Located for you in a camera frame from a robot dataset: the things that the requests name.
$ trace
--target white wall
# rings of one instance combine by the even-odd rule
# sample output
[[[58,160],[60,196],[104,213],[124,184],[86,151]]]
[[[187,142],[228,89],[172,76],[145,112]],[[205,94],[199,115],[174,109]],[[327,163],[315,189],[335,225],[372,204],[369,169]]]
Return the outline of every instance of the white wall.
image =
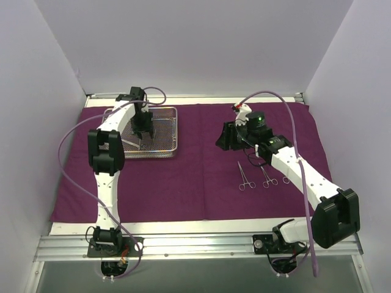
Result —
[[[303,92],[353,0],[36,0],[87,93]]]
[[[390,292],[391,1],[355,0],[316,71],[307,101],[334,181],[360,197],[364,260]]]
[[[85,97],[33,0],[0,2],[0,291],[23,292]]]

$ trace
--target white side panel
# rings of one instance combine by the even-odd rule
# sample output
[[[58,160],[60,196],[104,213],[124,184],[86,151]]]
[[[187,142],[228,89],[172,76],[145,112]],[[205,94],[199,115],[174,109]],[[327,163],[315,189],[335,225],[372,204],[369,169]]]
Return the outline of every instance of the white side panel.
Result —
[[[375,292],[390,292],[391,1],[355,0],[307,90],[331,174],[360,200]]]
[[[85,96],[32,0],[1,1],[0,40],[0,291],[23,292]]]
[[[36,0],[86,92],[304,91],[353,0]]]

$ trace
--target metal tray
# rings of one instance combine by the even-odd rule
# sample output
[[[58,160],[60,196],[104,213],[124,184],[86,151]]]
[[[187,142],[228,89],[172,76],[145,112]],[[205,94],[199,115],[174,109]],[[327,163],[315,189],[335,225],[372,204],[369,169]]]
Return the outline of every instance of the metal tray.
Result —
[[[173,157],[178,148],[178,111],[175,107],[150,107],[153,113],[154,133],[143,139],[132,135],[130,121],[121,134],[126,159],[146,157]]]

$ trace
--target surgical scissors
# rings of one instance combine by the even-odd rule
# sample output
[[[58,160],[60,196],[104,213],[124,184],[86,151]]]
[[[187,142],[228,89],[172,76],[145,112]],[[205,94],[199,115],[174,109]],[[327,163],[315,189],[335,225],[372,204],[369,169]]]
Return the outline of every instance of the surgical scissors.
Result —
[[[246,189],[246,184],[248,184],[250,186],[250,188],[255,188],[255,182],[253,182],[253,181],[249,182],[247,180],[247,177],[245,176],[243,169],[242,169],[242,166],[240,166],[239,161],[238,161],[238,166],[239,166],[240,174],[242,175],[242,179],[243,179],[243,183],[239,184],[239,190],[244,191]]]
[[[277,181],[277,179],[275,179],[275,178],[270,179],[269,175],[268,175],[267,172],[264,170],[262,164],[261,164],[261,163],[258,163],[258,164],[259,164],[259,166],[261,167],[262,172],[263,172],[263,175],[264,175],[265,178],[266,178],[266,181],[264,181],[264,182],[262,183],[263,187],[264,187],[264,188],[269,188],[269,186],[270,186],[270,183],[269,183],[269,182],[271,182],[271,184],[273,184],[273,185],[278,185],[279,182]]]

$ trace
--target purple cloth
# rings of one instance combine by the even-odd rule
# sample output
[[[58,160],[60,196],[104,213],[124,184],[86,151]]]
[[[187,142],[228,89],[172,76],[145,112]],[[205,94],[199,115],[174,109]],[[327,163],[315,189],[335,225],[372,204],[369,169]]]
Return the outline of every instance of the purple cloth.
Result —
[[[223,122],[233,121],[231,105],[177,106],[178,150],[173,158],[127,160],[119,179],[119,215],[122,222],[167,222],[189,220],[256,219],[302,217],[303,196],[292,183],[272,167],[265,170],[279,181],[265,189],[261,170],[250,165],[242,151],[222,151],[215,146]],[[275,134],[292,140],[291,123],[281,103],[251,104],[262,110]],[[300,154],[327,179],[331,179],[316,124],[308,107],[290,103],[298,132]],[[105,107],[83,109],[80,121],[103,113]],[[88,165],[87,132],[100,120],[76,130],[65,169],[80,185],[96,194],[97,187]],[[238,163],[255,189],[240,191]],[[97,202],[60,181],[53,222],[90,223],[97,219]]]

